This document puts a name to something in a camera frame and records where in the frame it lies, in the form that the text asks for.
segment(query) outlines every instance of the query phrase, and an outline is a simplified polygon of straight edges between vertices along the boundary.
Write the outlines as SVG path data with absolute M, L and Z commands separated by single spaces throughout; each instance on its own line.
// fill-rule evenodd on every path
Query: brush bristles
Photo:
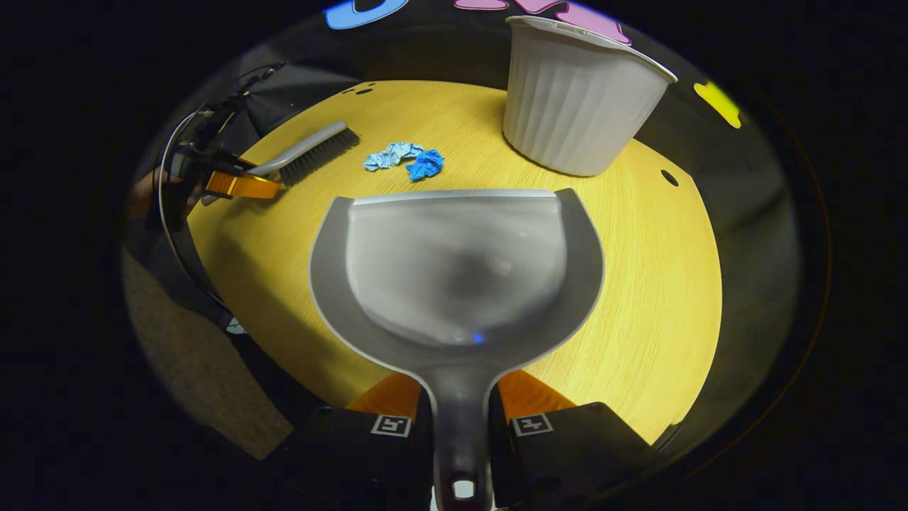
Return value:
M 347 128 L 314 146 L 281 169 L 281 180 L 287 186 L 299 183 L 308 173 L 327 165 L 360 142 L 360 136 Z

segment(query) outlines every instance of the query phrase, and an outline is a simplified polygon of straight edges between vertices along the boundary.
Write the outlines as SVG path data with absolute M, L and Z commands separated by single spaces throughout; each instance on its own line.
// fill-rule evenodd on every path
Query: crumpled paper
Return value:
M 375 172 L 380 168 L 400 165 L 400 160 L 415 158 L 420 152 L 422 152 L 422 145 L 395 142 L 388 144 L 384 151 L 366 156 L 366 161 L 362 162 L 362 166 L 366 167 L 369 172 Z
M 423 151 L 416 156 L 416 161 L 407 165 L 410 181 L 419 181 L 423 177 L 432 177 L 441 172 L 445 159 L 435 149 Z

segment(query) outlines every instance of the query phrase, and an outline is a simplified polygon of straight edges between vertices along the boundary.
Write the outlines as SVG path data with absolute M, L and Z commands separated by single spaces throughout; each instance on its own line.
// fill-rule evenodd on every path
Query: yellow table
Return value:
M 389 374 L 335 338 L 312 303 L 309 254 L 335 196 L 571 187 L 602 238 L 605 285 L 583 328 L 526 370 L 575 403 L 606 403 L 650 443 L 680 421 L 712 363 L 722 308 L 716 241 L 693 180 L 636 140 L 602 175 L 558 174 L 505 142 L 505 91 L 446 82 L 373 84 L 302 112 L 243 158 L 263 163 L 336 120 L 360 134 L 360 145 L 278 200 L 221 200 L 189 216 L 206 271 L 262 349 L 336 406 Z M 391 142 L 438 149 L 444 169 L 416 183 L 403 166 L 364 170 L 366 154 Z

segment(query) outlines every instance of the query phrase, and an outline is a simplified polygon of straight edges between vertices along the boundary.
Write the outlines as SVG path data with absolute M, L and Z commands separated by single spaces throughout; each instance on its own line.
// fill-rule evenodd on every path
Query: hand brush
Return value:
M 281 181 L 287 186 L 293 186 L 308 173 L 326 165 L 359 142 L 360 136 L 353 133 L 347 123 L 337 121 L 303 138 L 290 149 L 250 169 L 246 174 L 265 177 L 278 171 Z M 209 205 L 216 200 L 218 197 L 206 195 L 202 197 L 202 204 Z

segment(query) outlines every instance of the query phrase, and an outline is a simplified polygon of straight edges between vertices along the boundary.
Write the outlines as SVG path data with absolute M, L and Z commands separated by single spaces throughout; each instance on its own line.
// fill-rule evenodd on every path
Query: white cup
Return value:
M 511 16 L 504 136 L 529 159 L 572 175 L 604 172 L 656 108 L 671 71 L 607 37 Z

